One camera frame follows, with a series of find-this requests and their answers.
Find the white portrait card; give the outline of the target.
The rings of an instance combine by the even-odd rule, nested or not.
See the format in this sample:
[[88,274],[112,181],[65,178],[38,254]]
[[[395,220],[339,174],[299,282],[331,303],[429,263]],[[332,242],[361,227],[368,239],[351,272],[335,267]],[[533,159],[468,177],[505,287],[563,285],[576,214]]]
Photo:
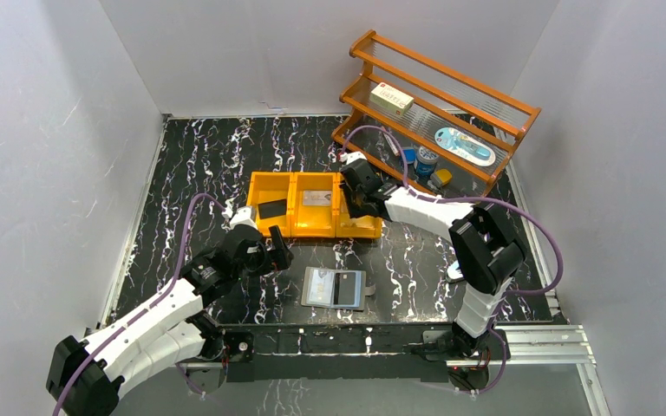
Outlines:
[[333,299],[335,273],[313,270],[310,275],[308,302],[315,305],[330,305]]

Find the yellow plastic triple bin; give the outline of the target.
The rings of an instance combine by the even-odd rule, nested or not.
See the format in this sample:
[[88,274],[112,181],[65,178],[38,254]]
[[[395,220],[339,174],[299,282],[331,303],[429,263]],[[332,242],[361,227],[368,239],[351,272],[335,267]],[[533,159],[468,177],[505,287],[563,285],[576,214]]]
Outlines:
[[[283,237],[302,238],[363,238],[377,239],[382,235],[382,220],[371,216],[349,216],[338,172],[253,172],[246,203],[257,210],[258,230],[266,237],[277,225]],[[302,206],[305,190],[332,191],[331,206]],[[260,219],[258,204],[287,200],[284,217]]]

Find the grey card holder wallet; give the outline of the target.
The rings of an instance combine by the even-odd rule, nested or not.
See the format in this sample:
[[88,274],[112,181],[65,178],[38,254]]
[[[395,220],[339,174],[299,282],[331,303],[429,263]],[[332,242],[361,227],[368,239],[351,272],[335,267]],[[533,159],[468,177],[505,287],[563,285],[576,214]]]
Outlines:
[[364,311],[366,300],[375,291],[374,284],[367,284],[364,271],[307,267],[300,303],[312,308]]

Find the black credit card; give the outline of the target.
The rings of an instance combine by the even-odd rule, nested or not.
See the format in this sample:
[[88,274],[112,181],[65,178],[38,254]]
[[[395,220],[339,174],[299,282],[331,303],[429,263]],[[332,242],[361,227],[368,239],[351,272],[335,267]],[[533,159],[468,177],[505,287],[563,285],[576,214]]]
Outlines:
[[357,287],[356,273],[336,273],[333,304],[344,308],[353,307],[357,300]]

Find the orange wooden shelf rack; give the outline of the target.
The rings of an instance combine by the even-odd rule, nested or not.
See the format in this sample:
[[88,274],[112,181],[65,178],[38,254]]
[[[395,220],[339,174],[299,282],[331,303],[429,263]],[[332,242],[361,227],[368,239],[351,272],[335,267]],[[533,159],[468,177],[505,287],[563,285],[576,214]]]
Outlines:
[[[443,189],[410,173],[418,190],[446,196],[486,196],[499,182],[519,145],[540,115],[540,108],[519,101],[400,43],[366,32],[349,48],[349,55],[362,63],[356,79],[340,94],[351,108],[349,117],[334,130],[332,138],[346,150],[362,152],[378,169],[401,179],[402,163],[384,152],[387,141],[377,128],[389,130],[403,146],[426,146],[440,155],[437,168],[448,169],[453,179]],[[369,101],[379,82],[412,96],[404,115],[396,115]],[[372,124],[374,129],[356,133]],[[444,150],[434,141],[443,127],[453,127],[490,147],[496,161],[487,167],[473,165]]]

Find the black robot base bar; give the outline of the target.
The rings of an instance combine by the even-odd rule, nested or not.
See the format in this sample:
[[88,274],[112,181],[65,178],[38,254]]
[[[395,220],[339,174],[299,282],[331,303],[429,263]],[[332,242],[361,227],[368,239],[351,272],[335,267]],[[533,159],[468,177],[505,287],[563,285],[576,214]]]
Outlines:
[[452,323],[225,325],[233,382],[418,379],[443,382],[486,350]]

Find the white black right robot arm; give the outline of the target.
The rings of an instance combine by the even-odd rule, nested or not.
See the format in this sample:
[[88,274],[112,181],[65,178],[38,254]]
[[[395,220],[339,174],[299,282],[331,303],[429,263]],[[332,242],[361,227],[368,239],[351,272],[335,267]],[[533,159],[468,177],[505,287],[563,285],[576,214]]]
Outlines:
[[506,204],[447,202],[383,181],[361,153],[341,157],[349,215],[414,226],[449,239],[466,293],[454,319],[454,349],[466,359],[488,346],[487,330],[527,248],[506,216]]

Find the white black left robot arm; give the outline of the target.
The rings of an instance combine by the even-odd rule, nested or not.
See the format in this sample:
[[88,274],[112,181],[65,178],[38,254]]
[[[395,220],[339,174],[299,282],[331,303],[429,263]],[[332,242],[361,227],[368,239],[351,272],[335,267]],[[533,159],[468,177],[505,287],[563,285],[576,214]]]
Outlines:
[[82,340],[60,341],[46,381],[53,413],[109,415],[130,390],[168,367],[228,358],[232,344],[206,310],[241,280],[291,266],[282,231],[274,225],[269,232],[267,248],[255,227],[235,226],[134,311]]

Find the black card in bin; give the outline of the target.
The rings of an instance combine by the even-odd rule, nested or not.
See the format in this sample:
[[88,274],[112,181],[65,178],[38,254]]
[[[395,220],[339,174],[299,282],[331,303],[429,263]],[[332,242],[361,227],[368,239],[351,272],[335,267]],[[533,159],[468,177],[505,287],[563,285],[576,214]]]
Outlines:
[[258,204],[258,217],[260,219],[284,217],[287,212],[287,200],[277,199]]

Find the white pen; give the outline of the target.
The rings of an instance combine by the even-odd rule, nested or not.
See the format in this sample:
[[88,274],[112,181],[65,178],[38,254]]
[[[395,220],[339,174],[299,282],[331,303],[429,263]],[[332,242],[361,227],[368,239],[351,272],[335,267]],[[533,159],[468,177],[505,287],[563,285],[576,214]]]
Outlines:
[[400,158],[401,157],[400,145],[396,137],[389,130],[385,130],[384,135],[391,152],[394,154],[395,157]]

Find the blue and white round tin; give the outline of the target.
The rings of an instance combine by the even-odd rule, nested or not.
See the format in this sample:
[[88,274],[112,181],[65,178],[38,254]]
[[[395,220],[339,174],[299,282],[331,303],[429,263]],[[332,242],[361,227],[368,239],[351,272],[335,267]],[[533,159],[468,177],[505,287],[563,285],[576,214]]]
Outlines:
[[437,166],[440,155],[433,152],[426,146],[420,146],[415,155],[415,173],[423,178],[430,177]]

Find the yellow grey eraser block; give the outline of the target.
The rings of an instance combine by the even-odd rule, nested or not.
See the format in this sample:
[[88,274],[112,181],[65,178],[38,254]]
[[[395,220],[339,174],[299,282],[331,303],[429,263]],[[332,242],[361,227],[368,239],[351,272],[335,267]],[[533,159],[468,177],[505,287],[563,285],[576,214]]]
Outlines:
[[428,185],[435,189],[443,189],[452,179],[453,175],[448,169],[438,169],[429,176]]

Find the white box with red label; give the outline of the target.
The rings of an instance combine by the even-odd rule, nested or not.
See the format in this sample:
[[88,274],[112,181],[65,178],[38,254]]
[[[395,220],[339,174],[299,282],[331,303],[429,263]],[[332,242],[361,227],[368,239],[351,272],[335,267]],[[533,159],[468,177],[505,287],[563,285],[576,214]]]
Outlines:
[[412,96],[386,82],[379,82],[372,88],[369,93],[369,101],[396,115],[404,115],[415,102]]

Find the blue razor blister pack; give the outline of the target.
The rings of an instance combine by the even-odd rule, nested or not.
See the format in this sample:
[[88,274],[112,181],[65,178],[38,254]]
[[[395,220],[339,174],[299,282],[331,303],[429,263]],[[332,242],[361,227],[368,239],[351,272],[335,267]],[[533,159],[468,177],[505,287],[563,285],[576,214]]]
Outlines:
[[438,129],[434,141],[444,150],[476,166],[487,167],[496,161],[496,155],[490,147],[453,127]]

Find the small white blue clip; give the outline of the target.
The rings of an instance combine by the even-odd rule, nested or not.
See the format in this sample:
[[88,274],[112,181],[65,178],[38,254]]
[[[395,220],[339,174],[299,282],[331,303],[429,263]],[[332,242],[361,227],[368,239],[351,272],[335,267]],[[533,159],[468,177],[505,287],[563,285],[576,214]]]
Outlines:
[[447,267],[445,280],[447,283],[458,283],[464,279],[462,272],[460,270],[460,264],[458,261],[451,263]]

